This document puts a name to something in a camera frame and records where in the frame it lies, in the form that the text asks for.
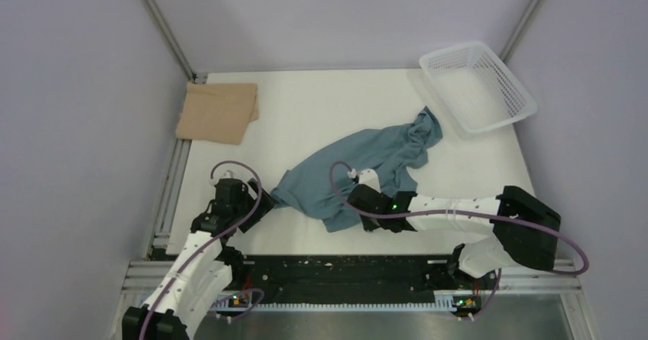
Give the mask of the blue-grey t-shirt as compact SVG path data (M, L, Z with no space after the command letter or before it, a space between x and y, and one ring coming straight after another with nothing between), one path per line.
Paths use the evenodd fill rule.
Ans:
M374 170L382 192L389 196L415 190L409 170L425 166L428 150L442 137L439 121L424 108L409 124L361 130L320 149L287 170L271 196L280 207L320 220L328 232L354 227L360 216L344 207L333 191L338 188L348 196L353 190L348 169Z

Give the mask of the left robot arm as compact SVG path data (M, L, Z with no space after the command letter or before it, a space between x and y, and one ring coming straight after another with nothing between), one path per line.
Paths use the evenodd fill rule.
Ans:
M193 338L218 295L245 280L243 255L227 241L259 223L274 205L256 179L218 180L164 278L141 305L125 311L121 338Z

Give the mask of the folded tan t-shirt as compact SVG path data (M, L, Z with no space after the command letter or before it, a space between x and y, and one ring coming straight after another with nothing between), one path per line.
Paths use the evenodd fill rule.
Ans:
M179 139L239 145L259 118L255 83L188 83L175 135Z

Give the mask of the white plastic mesh basket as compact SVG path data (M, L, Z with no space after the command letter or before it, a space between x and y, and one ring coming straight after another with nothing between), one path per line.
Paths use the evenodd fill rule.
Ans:
M466 134L494 131L538 111L529 91L483 42L435 50L422 55L419 65L431 90Z

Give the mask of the aluminium post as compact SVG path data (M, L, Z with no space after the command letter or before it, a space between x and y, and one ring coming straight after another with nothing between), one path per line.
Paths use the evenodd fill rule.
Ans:
M154 26L158 30L160 36L167 45L168 50L171 55L180 66L184 76L190 81L193 82L196 79L196 72L190 65L188 58L183 52L179 41L173 33L172 28L168 24L166 18L164 17L163 12L160 9L156 0L142 0L144 8L147 10L151 20L153 21Z
M510 61L510 59L514 55L515 50L522 41L529 26L533 23L533 20L539 12L544 1L545 0L529 0L511 35L508 37L504 48L499 53L499 58L504 63Z

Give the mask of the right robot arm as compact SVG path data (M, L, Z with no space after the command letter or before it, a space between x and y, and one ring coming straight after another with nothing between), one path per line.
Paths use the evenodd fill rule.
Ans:
M454 231L476 234L480 241L459 244L449 262L448 277L458 288L504 267L551 271L561 217L517 186L505 186L495 197L442 199L399 191L393 196L358 184L347 198L360 210L366 230L394 233Z

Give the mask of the right rear aluminium post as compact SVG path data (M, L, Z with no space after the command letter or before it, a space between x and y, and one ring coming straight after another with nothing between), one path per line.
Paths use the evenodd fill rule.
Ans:
M545 0L529 0L511 35L508 37L504 48L499 53L499 58L504 63L510 61L510 59L514 55L515 50L522 41L529 26L533 23L533 20L539 12L544 1Z

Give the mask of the left rear aluminium post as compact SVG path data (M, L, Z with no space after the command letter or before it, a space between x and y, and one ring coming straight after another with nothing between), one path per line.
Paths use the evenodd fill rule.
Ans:
M183 52L179 41L173 33L172 28L168 24L166 18L164 17L163 12L160 9L156 0L142 0L144 8L147 10L151 20L153 21L154 26L158 30L160 36L167 45L168 50L171 55L180 66L184 76L190 81L193 82L196 79L196 72L190 65L188 58Z

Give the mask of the left side aluminium rail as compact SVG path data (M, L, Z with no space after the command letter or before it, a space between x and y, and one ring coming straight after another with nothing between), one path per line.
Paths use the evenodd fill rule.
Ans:
M146 259L152 257L155 249L165 248L169 241L190 148L191 141L175 140L159 202L154 212L151 237L144 256Z

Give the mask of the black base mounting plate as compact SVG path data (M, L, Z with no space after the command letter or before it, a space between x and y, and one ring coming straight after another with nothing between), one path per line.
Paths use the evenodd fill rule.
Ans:
M449 269L447 255L249 255L229 290L264 291L264 304L427 304L442 291L485 294L496 274Z

